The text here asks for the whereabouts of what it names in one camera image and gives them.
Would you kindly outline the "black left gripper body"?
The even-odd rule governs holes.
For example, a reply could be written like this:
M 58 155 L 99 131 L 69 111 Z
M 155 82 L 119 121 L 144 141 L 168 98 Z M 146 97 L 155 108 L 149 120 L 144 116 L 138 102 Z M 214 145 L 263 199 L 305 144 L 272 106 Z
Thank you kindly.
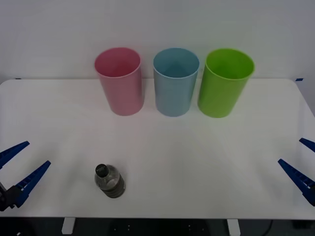
M 0 182 L 0 206 L 5 207 L 7 204 L 6 200 L 6 188 L 3 186 L 3 184 Z

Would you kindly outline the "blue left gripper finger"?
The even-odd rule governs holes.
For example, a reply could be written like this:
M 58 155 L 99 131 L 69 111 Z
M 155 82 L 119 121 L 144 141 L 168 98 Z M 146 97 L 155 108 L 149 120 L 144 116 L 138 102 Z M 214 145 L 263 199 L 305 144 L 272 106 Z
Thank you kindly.
M 24 202 L 29 197 L 29 194 L 34 189 L 34 187 L 38 184 L 40 179 L 43 177 L 45 172 L 50 167 L 51 162 L 46 161 L 40 167 L 38 167 L 35 171 L 25 177 L 16 185 L 11 186 L 6 190 L 6 206 L 1 206 L 0 210 L 5 211 L 8 207 L 10 208 L 20 208 Z
M 26 148 L 29 144 L 30 143 L 28 141 L 25 141 L 2 151 L 0 153 L 0 168 L 2 168 L 7 162 L 9 162 L 15 155 Z

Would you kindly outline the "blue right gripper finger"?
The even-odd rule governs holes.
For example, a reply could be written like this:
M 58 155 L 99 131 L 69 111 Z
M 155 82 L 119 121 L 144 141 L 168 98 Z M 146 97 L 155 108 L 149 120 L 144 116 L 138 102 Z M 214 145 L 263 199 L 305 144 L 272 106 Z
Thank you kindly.
M 278 160 L 278 163 L 290 177 L 298 189 L 302 192 L 304 198 L 312 205 L 315 205 L 315 182 L 308 178 L 306 175 L 289 165 L 282 159 Z
M 309 148 L 313 152 L 315 152 L 315 142 L 310 141 L 310 140 L 305 139 L 305 138 L 301 138 L 299 140 L 299 142 L 302 143 L 303 145 L 305 145 L 307 148 Z

